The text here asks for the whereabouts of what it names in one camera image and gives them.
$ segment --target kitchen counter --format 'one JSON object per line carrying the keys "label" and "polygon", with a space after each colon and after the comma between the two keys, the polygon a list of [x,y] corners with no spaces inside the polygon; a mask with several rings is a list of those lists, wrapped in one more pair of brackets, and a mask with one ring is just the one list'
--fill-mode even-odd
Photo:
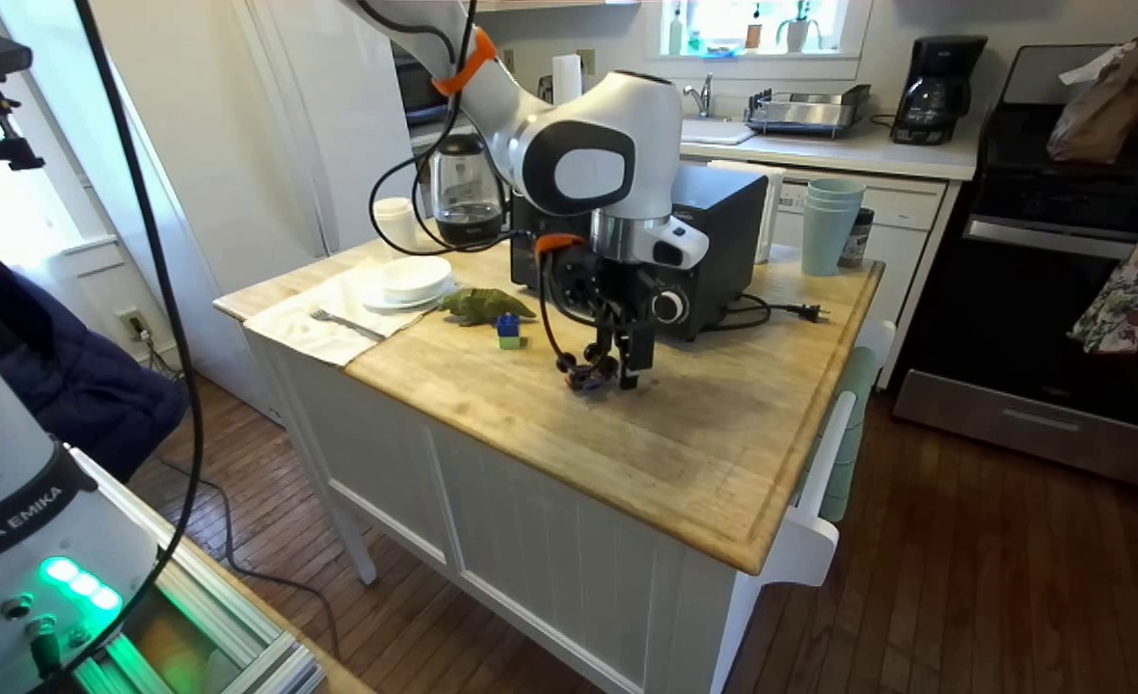
{"label": "kitchen counter", "polygon": [[947,146],[904,146],[888,129],[845,141],[754,135],[744,144],[683,144],[683,159],[769,162],[795,169],[845,169],[884,179],[971,182],[980,124],[970,120]]}
{"label": "kitchen counter", "polygon": [[[322,260],[215,303],[246,320],[384,249]],[[463,285],[512,290],[504,249],[452,254]],[[801,279],[762,265],[754,294],[819,303],[821,326],[777,312],[754,333],[661,345],[642,389],[580,398],[537,326],[439,312],[345,369],[246,333],[288,435],[364,581],[380,525],[459,592],[601,692],[720,692],[800,476],[830,417],[880,265]],[[593,335],[557,317],[567,351]]]}

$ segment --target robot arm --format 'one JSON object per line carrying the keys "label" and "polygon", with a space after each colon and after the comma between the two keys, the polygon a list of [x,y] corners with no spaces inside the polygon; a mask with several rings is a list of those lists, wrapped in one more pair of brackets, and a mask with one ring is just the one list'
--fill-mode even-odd
{"label": "robot arm", "polygon": [[[403,43],[432,76],[454,76],[463,6],[349,0],[349,9]],[[705,260],[709,238],[673,216],[683,130],[674,84],[609,75],[587,98],[553,110],[516,84],[484,33],[471,33],[463,51],[484,63],[459,89],[459,110],[526,200],[544,214],[593,214],[593,254],[605,263],[690,269]]]}

